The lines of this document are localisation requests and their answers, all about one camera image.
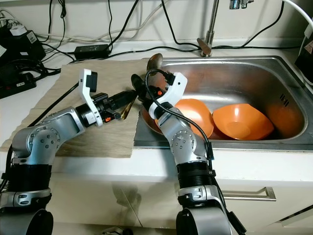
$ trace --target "drawer handle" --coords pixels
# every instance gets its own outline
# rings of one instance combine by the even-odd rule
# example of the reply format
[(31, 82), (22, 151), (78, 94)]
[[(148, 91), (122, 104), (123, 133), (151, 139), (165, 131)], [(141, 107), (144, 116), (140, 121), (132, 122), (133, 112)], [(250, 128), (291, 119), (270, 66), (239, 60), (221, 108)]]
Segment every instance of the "drawer handle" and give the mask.
[(266, 196), (262, 195), (240, 195), (240, 194), (224, 194), (225, 200), (240, 200), (240, 201), (266, 201), (276, 202), (276, 196), (272, 187), (265, 187), (261, 189), (266, 193)]

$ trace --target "white wall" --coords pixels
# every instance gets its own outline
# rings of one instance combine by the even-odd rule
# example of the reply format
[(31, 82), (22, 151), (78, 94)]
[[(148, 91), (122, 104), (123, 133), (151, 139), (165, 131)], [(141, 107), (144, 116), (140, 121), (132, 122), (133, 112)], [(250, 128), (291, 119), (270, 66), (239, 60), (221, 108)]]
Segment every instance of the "white wall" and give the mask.
[[(54, 0), (52, 32), (62, 34), (63, 23), (60, 7)], [(133, 0), (111, 0), (113, 23), (112, 30), (120, 29), (125, 21)], [(294, 0), (313, 16), (313, 0)], [(177, 39), (195, 39), (205, 36), (211, 15), (213, 0), (170, 0), (168, 13)], [(67, 35), (98, 36), (108, 32), (109, 12), (107, 0), (66, 0)], [(144, 0), (143, 18), (160, 4), (160, 0)], [(21, 0), (0, 2), (16, 15), (27, 28), (37, 33), (46, 33), (48, 27), (49, 0)], [(280, 0), (255, 0), (246, 10), (229, 10), (229, 0), (220, 0), (216, 20), (216, 38), (247, 38), (259, 29), (272, 23), (278, 16)], [(139, 7), (128, 27), (136, 26)], [(281, 21), (267, 30), (260, 38), (303, 37), (307, 24), (288, 4), (285, 6)], [(137, 40), (172, 39), (162, 9), (140, 31)]]

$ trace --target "brown cloth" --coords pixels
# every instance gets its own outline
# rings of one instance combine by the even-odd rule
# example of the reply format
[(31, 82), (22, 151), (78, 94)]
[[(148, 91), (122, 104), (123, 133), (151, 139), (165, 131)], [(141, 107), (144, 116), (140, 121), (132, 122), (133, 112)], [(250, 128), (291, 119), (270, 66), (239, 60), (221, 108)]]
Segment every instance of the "brown cloth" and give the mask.
[[(13, 136), (21, 129), (27, 127), (50, 104), (57, 100), (76, 82), (78, 82), (81, 69), (89, 69), (98, 73), (97, 93), (107, 93), (110, 96), (121, 91), (133, 89), (131, 76), (133, 73), (142, 75), (146, 71), (147, 60), (131, 61), (86, 61), (62, 67), (60, 78), (44, 97), (31, 109), (22, 124), (6, 140), (1, 151), (7, 151), (12, 143)], [(77, 107), (83, 104), (77, 89), (62, 100), (51, 113), (60, 111), (69, 106)], [(103, 126), (91, 126), (86, 132), (65, 142), (57, 156), (62, 157), (112, 157), (128, 158), (132, 153), (134, 135), (138, 121), (140, 102), (135, 101), (126, 120), (113, 120)]]

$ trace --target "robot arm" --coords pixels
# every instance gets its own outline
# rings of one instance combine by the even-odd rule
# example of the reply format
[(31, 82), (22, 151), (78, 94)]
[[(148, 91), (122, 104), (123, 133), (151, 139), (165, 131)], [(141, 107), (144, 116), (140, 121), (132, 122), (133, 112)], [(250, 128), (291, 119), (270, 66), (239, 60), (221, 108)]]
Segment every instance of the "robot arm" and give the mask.
[(90, 97), (90, 91), (95, 92), (96, 76), (90, 70), (80, 74), (79, 92), (86, 104), (51, 114), (14, 136), (15, 156), (5, 174), (7, 189), (0, 194), (1, 235), (52, 233), (53, 217), (45, 207), (51, 199), (49, 180), (56, 152), (64, 142), (84, 133), (85, 128), (121, 118), (116, 110), (135, 98), (134, 90), (112, 97), (104, 93)]
[[(150, 86), (158, 103), (168, 110), (182, 115), (173, 107), (181, 98), (187, 85), (187, 78), (181, 73), (167, 72), (167, 92)], [(146, 94), (146, 87), (141, 78), (134, 74), (132, 84), (139, 94), (139, 100), (149, 110), (153, 119), (158, 119), (158, 126), (170, 144), (178, 171), (178, 201), (183, 210), (178, 213), (176, 230), (178, 235), (231, 235), (231, 226), (243, 235), (246, 230), (237, 217), (229, 213), (224, 199), (215, 183), (215, 171), (208, 165), (205, 143), (194, 134), (188, 122), (166, 112)]]

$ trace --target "metal spoon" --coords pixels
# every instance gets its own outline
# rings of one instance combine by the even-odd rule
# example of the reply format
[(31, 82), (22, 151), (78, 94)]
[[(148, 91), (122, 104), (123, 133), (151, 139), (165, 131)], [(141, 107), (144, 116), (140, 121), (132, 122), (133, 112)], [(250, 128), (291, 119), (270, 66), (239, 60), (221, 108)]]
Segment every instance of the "metal spoon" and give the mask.
[[(161, 53), (158, 53), (158, 54), (151, 56), (149, 61), (148, 61), (148, 64), (147, 64), (147, 71), (149, 71), (151, 69), (160, 69), (162, 66), (162, 62), (163, 62), (163, 55)], [(150, 76), (154, 76), (154, 75), (156, 75), (156, 72), (152, 72), (150, 74)], [(131, 107), (132, 107), (132, 105), (136, 99), (137, 99), (137, 96), (122, 111), (121, 116), (122, 116), (123, 120), (125, 120), (127, 118), (128, 114), (131, 110)]]

